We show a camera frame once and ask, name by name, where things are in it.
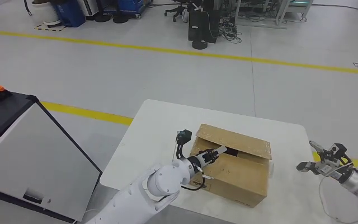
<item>yellow floor line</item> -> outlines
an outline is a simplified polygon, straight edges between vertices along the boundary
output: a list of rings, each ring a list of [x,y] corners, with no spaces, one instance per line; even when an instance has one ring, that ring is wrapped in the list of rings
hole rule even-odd
[[[103,121],[106,121],[106,122],[112,122],[112,123],[116,123],[116,124],[122,124],[122,125],[129,126],[131,124],[131,122],[133,121],[133,118],[128,118],[126,116],[108,114],[108,113],[95,111],[95,110],[77,108],[77,107],[74,107],[74,106],[66,106],[66,105],[62,105],[62,104],[55,104],[53,102],[41,101],[41,103],[48,110],[57,111],[57,112],[65,113],[65,114],[76,115],[76,116],[84,116],[86,118],[92,118],[92,119],[96,119],[96,120],[103,120]],[[319,162],[321,160],[319,158],[319,155],[316,152],[313,152],[312,155],[313,155],[313,160],[315,162]],[[358,159],[353,159],[352,161],[353,161],[354,165],[358,164]]]
[[[109,43],[109,42],[94,41],[94,40],[61,38],[61,37],[56,37],[56,36],[44,36],[44,35],[36,35],[36,34],[22,34],[22,33],[17,33],[17,32],[0,31],[0,35],[19,36],[19,37],[23,37],[23,38],[34,38],[34,39],[43,39],[43,40],[56,40],[56,41],[78,43],[78,44],[92,44],[92,45],[99,45],[99,46],[110,46],[110,47],[114,47],[114,48],[146,50],[146,51],[152,51],[152,52],[162,52],[162,53],[171,53],[171,54],[183,54],[183,55],[192,55],[192,56],[200,56],[200,57],[208,57],[208,58],[220,58],[220,59],[227,59],[227,60],[242,60],[242,61],[258,62],[258,63],[266,63],[266,64],[277,64],[277,65],[281,65],[281,66],[291,66],[291,67],[310,68],[310,69],[318,69],[318,70],[325,70],[325,71],[336,71],[336,72],[347,72],[347,73],[358,74],[358,69],[355,69],[355,68],[320,66],[320,65],[316,65],[316,64],[285,62],[285,61],[281,61],[281,60],[272,60],[272,59],[265,59],[265,58],[241,57],[241,56],[235,56],[235,55],[214,54],[214,53],[205,53],[205,52],[189,51],[189,50],[156,48],[156,47],[152,47],[152,46],[138,46],[138,45]]]

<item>white table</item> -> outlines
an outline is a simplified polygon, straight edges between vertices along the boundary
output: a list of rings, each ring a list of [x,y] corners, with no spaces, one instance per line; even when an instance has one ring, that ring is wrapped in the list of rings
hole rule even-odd
[[[146,100],[104,171],[101,184],[120,190],[154,163],[170,164],[178,130],[193,132],[183,148],[188,156],[202,123],[271,143],[275,168],[268,196],[255,208],[247,208],[204,190],[182,189],[173,206],[240,224],[328,223],[318,197],[318,177],[296,170],[299,162],[313,159],[306,131],[297,124]]]

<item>robot end effector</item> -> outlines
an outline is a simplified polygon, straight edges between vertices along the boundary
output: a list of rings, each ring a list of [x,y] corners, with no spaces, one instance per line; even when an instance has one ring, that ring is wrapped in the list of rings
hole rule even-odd
[[[358,171],[346,155],[347,148],[336,143],[329,150],[325,150],[316,142],[309,141],[309,144],[317,151],[321,161],[301,162],[296,169],[301,172],[312,171],[315,175],[330,176],[358,196]]]

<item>office chair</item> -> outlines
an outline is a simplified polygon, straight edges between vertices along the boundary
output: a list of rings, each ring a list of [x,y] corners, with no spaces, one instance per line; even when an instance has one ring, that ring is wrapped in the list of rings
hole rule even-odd
[[[168,16],[168,12],[176,12],[175,15],[173,16],[173,22],[176,21],[176,17],[178,17],[179,15],[183,14],[184,9],[186,9],[186,7],[184,7],[182,4],[183,3],[188,3],[189,0],[177,0],[176,2],[180,2],[180,6],[172,9],[172,10],[166,10],[166,12],[164,13],[165,16]]]

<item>black chair base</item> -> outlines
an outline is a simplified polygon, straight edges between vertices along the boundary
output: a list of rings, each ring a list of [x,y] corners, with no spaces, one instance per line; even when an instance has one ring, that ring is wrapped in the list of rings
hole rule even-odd
[[[164,13],[165,16],[168,16],[168,12],[176,12],[175,15],[173,16],[173,22],[176,21],[176,17],[178,17],[179,15],[183,15],[183,11],[184,9],[186,9],[186,7],[184,6],[178,6],[172,10],[166,10],[166,12]]]

